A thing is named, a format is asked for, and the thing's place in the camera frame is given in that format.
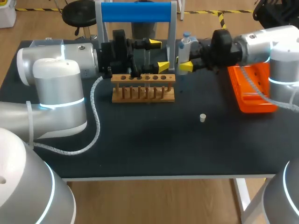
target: black stool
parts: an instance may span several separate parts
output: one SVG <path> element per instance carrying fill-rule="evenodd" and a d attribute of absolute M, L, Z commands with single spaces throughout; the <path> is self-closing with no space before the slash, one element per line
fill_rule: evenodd
<path fill-rule="evenodd" d="M 77 27 L 75 35 L 79 34 L 80 27 L 83 27 L 84 37 L 78 39 L 96 39 L 96 35 L 90 35 L 89 27 L 96 24 L 95 5 L 92 0 L 78 0 L 69 3 L 62 10 L 62 19 L 67 25 Z"/>

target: white cable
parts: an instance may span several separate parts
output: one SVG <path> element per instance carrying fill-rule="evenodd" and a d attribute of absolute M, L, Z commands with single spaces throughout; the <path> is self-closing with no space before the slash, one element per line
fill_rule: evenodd
<path fill-rule="evenodd" d="M 83 149 L 80 149 L 78 151 L 73 151 L 73 152 L 69 152 L 69 151 L 63 151 L 63 150 L 60 150 L 60 149 L 57 149 L 57 148 L 54 148 L 52 146 L 47 146 L 45 144 L 41 144 L 41 143 L 36 143 L 34 142 L 33 143 L 33 146 L 35 147 L 40 147 L 40 148 L 44 148 L 44 149 L 48 149 L 52 152 L 55 152 L 55 153 L 59 153 L 59 154 L 62 154 L 62 155 L 78 155 L 78 154 L 81 154 L 81 153 L 84 153 L 86 152 L 88 149 L 90 149 L 95 143 L 96 141 L 98 140 L 98 137 L 100 135 L 100 119 L 99 119 L 99 116 L 98 116 L 98 112 L 97 112 L 97 109 L 95 107 L 95 103 L 94 103 L 94 91 L 97 87 L 97 85 L 100 83 L 100 81 L 103 80 L 103 77 L 100 77 L 98 78 L 93 86 L 92 86 L 92 89 L 90 91 L 90 103 L 91 103 L 91 106 L 92 106 L 92 110 L 93 110 L 93 114 L 94 114 L 94 119 L 95 119 L 95 123 L 96 123 L 96 126 L 97 126 L 97 130 L 96 130 L 96 133 L 95 133 L 95 136 L 92 140 L 91 143 L 89 143 L 88 146 L 86 146 L 85 148 Z"/>
<path fill-rule="evenodd" d="M 283 103 L 283 102 L 278 102 L 278 101 L 275 101 L 275 100 L 272 100 L 272 99 L 269 99 L 268 97 L 266 97 L 257 87 L 256 85 L 253 83 L 253 81 L 249 78 L 249 76 L 247 75 L 247 72 L 246 70 L 240 66 L 240 69 L 244 75 L 244 77 L 246 78 L 247 82 L 250 84 L 250 86 L 258 93 L 258 95 L 265 101 L 271 103 L 271 104 L 274 104 L 276 106 L 279 106 L 279 107 L 282 107 L 282 108 L 285 108 L 285 109 L 289 109 L 289 110 L 292 110 L 294 112 L 299 112 L 299 106 L 297 105 L 294 105 L 292 104 L 293 102 L 293 99 L 295 97 L 295 93 L 297 91 L 294 91 L 293 95 L 291 96 L 291 99 L 290 99 L 290 103 Z"/>

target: wooden peg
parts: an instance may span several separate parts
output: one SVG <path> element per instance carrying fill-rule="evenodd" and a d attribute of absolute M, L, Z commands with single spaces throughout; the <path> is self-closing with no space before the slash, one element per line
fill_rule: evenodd
<path fill-rule="evenodd" d="M 164 98 L 164 89 L 165 89 L 165 87 L 164 87 L 164 86 L 162 86 L 162 90 L 161 90 L 161 99 L 163 99 L 163 98 Z"/>
<path fill-rule="evenodd" d="M 125 98 L 125 90 L 126 90 L 126 89 L 125 89 L 125 87 L 123 86 L 123 87 L 122 87 L 122 98 L 123 98 L 123 99 Z"/>
<path fill-rule="evenodd" d="M 167 91 L 170 92 L 170 90 L 171 90 L 171 83 L 168 83 Z"/>
<path fill-rule="evenodd" d="M 154 87 L 154 99 L 157 97 L 157 87 Z"/>
<path fill-rule="evenodd" d="M 116 92 L 118 93 L 118 91 L 119 91 L 119 83 L 116 84 L 116 86 L 115 86 L 115 90 L 116 90 Z"/>
<path fill-rule="evenodd" d="M 130 86 L 130 99 L 132 99 L 132 98 L 133 98 L 133 87 Z"/>
<path fill-rule="evenodd" d="M 138 99 L 140 99 L 141 86 L 138 87 Z"/>
<path fill-rule="evenodd" d="M 149 98 L 149 88 L 145 87 L 145 98 L 148 99 Z"/>

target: stool seat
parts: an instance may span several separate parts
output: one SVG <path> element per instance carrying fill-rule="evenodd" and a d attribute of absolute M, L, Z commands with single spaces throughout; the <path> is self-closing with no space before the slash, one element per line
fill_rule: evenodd
<path fill-rule="evenodd" d="M 78 28 L 96 24 L 94 1 L 79 0 L 69 3 L 62 10 L 62 19 L 66 24 Z"/>

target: black cylinder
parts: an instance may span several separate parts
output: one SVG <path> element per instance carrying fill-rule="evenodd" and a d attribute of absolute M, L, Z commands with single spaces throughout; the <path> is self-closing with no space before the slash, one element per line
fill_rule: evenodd
<path fill-rule="evenodd" d="M 136 2 L 152 2 L 149 0 L 139 0 Z M 156 36 L 157 23 L 156 22 L 132 22 L 132 37 L 135 40 L 142 40 L 143 38 L 154 39 Z"/>

